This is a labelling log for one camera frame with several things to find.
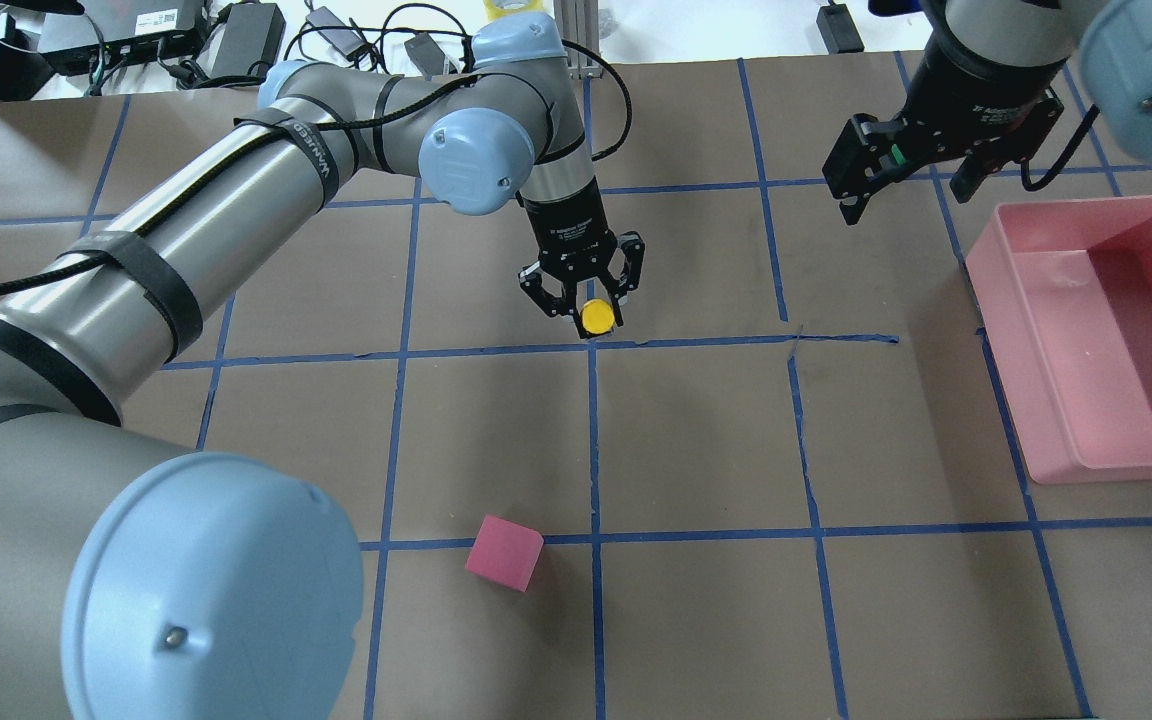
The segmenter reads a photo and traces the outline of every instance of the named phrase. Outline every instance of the gray robot arm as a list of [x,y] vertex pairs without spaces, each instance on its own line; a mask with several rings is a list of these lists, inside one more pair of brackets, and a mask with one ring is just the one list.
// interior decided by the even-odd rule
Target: gray robot arm
[[1079,132],[1102,113],[1119,145],[1152,162],[1152,0],[923,0],[923,9],[932,38],[904,108],[887,122],[852,115],[824,164],[847,223],[933,162],[963,160],[950,182],[958,202],[1008,162],[1041,190],[1060,168],[1030,182],[1028,164],[1064,111],[1051,82],[1075,50],[1096,101]]
[[420,176],[468,214],[517,199],[538,240],[526,295],[590,336],[611,325],[586,327],[575,285],[599,279],[620,323],[643,242],[607,227],[553,20],[499,20],[475,55],[445,85],[280,65],[262,109],[47,268],[71,276],[0,302],[0,717],[328,714],[361,615],[344,513],[116,425],[353,174]]

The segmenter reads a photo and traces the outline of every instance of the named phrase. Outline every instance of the yellow cylinder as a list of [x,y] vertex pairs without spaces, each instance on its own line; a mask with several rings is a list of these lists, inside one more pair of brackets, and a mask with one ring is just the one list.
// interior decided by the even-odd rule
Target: yellow cylinder
[[544,10],[545,5],[540,0],[483,0],[483,8],[488,13],[490,22],[506,17],[511,13]]

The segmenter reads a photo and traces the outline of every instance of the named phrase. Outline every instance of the white floor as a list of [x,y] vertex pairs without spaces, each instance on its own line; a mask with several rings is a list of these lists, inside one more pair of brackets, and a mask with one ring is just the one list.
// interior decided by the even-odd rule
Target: white floor
[[[88,0],[101,3],[109,0]],[[470,32],[488,22],[485,0],[435,0],[461,20]],[[287,18],[285,43],[290,40],[305,18],[303,0],[276,0]],[[223,0],[212,0],[214,9]],[[385,15],[399,5],[397,0],[316,0],[316,6],[328,6],[340,18],[355,18],[361,26],[379,26]],[[776,55],[823,55],[826,53],[814,17],[823,0],[741,0],[738,3],[704,3],[700,0],[602,0],[602,32],[599,51],[612,63],[680,63],[690,60],[723,60],[733,58],[764,58]],[[552,1],[545,1],[547,9]],[[865,50],[922,50],[931,26],[920,14],[900,18],[878,18],[865,9],[864,0],[849,3],[852,18],[861,31]],[[29,17],[22,20],[29,24]],[[399,14],[393,26],[447,28],[452,23],[431,10],[412,8]],[[392,36],[385,43],[385,58],[393,73],[418,74],[407,59],[403,37]],[[214,38],[215,45],[219,36]],[[452,38],[440,41],[448,55],[460,58],[460,46]],[[308,54],[317,58],[333,55],[320,38],[306,38]],[[206,67],[206,58],[202,61]],[[88,86],[86,77],[54,77],[37,97],[74,97]],[[156,92],[173,90],[174,83],[156,65],[141,65],[116,74],[106,94],[115,92]]]

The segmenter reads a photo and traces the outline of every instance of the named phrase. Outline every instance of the yellow object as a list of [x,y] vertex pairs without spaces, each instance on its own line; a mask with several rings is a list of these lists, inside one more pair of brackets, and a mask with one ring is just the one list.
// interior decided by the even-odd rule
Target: yellow object
[[483,0],[483,8],[488,13],[490,22],[506,17],[509,13],[544,10],[545,5],[540,0]]
[[594,297],[581,308],[579,324],[585,325],[585,332],[590,334],[608,333],[612,332],[612,325],[616,324],[616,314],[612,313],[612,305],[607,301]]

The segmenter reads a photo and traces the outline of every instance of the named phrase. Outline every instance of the white label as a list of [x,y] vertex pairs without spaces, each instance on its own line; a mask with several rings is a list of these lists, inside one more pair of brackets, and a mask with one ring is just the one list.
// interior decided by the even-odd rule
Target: white label
[[136,15],[136,35],[142,36],[164,29],[174,29],[179,15],[180,10],[156,10]]

